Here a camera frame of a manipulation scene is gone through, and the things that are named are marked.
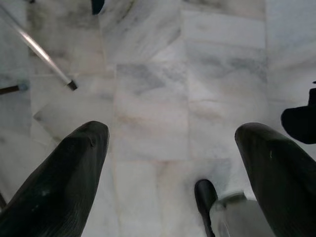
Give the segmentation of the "navy blue shirt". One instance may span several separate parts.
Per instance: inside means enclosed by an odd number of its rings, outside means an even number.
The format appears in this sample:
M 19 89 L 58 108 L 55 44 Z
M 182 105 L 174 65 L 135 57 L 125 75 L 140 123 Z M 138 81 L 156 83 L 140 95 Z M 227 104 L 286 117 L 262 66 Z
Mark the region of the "navy blue shirt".
M 101 12 L 105 5 L 105 0 L 91 0 L 92 14 L 97 15 Z

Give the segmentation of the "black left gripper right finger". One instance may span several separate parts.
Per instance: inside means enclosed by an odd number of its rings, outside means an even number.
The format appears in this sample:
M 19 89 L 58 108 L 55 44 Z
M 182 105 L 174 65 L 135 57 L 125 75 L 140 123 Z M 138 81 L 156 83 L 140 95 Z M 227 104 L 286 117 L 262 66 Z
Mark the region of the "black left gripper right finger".
M 316 237 L 316 161 L 294 141 L 261 123 L 241 125 L 235 141 L 276 237 Z

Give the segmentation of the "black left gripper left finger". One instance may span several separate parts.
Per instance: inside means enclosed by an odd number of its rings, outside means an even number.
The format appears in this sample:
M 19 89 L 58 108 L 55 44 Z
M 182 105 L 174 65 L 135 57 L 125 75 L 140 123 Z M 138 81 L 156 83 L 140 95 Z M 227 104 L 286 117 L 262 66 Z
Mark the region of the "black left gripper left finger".
M 0 212 L 0 237 L 81 237 L 109 138 L 98 121 L 65 137 Z

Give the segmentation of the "black left robot foot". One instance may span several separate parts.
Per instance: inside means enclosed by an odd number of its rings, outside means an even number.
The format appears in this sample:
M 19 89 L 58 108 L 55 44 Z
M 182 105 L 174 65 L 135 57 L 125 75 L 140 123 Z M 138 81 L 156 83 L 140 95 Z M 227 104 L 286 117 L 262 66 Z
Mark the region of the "black left robot foot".
M 215 237 L 211 227 L 209 212 L 218 199 L 216 190 L 209 180 L 201 179 L 196 182 L 194 192 L 197 208 L 203 220 L 206 236 Z

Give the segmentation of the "black shirt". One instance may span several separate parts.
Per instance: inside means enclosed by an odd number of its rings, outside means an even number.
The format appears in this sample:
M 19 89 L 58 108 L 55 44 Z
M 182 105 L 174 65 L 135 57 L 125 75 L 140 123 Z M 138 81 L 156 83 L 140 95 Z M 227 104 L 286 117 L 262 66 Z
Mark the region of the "black shirt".
M 285 109 L 280 120 L 292 138 L 304 144 L 316 144 L 316 87 L 310 89 L 306 106 Z

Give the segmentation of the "grey left robot leg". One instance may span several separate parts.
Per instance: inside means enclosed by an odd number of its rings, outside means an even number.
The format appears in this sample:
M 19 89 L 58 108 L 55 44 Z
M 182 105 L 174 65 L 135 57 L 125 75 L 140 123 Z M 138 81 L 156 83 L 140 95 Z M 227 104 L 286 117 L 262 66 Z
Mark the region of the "grey left robot leg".
M 215 237 L 275 237 L 258 202 L 244 193 L 220 198 L 209 214 Z

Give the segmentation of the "silver metal clothes rack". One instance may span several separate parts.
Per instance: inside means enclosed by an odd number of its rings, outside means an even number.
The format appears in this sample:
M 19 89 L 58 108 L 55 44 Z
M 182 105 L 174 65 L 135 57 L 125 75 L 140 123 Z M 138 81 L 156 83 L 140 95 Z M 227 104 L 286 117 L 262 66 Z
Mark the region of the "silver metal clothes rack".
M 0 3 L 0 18 L 16 33 L 28 48 L 31 49 L 72 91 L 78 88 L 76 82 L 70 79 L 52 60 L 48 53 L 24 30 L 9 11 Z

